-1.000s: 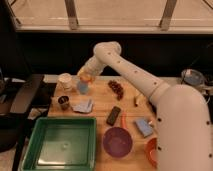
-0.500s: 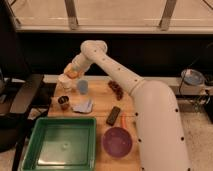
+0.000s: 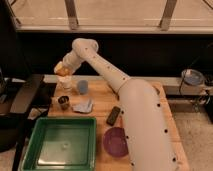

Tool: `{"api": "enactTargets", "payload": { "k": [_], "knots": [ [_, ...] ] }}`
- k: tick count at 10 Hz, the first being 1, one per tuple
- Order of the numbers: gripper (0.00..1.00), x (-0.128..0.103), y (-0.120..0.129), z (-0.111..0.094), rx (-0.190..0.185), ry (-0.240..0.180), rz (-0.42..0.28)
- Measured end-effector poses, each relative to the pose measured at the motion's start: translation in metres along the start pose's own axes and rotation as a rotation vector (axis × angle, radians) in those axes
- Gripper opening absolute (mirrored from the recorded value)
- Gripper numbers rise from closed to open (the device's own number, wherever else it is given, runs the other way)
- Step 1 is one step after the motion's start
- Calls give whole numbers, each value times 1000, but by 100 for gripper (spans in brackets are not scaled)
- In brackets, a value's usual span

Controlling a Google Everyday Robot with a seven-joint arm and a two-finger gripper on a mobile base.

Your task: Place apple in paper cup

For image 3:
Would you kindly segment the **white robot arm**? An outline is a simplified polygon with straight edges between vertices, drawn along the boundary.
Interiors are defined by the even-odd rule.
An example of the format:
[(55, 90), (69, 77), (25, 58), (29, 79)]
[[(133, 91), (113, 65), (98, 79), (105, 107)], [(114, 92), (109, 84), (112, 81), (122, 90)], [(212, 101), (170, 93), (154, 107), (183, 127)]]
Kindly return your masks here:
[(178, 171), (160, 98), (146, 80), (132, 78), (98, 54), (93, 39), (77, 38), (72, 50), (54, 68), (60, 75), (73, 74), (86, 61), (119, 97), (133, 171)]

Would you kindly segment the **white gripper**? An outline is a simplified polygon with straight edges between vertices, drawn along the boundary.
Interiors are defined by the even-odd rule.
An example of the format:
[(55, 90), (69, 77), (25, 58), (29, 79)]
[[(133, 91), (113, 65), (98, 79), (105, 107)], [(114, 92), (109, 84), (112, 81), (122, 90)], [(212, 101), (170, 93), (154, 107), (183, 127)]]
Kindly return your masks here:
[(73, 74), (80, 68), (82, 63), (83, 60), (74, 51), (71, 51), (63, 57), (62, 62), (60, 61), (57, 63), (57, 65), (54, 67), (54, 73), (60, 74), (64, 66), (65, 68), (70, 70), (71, 74)]

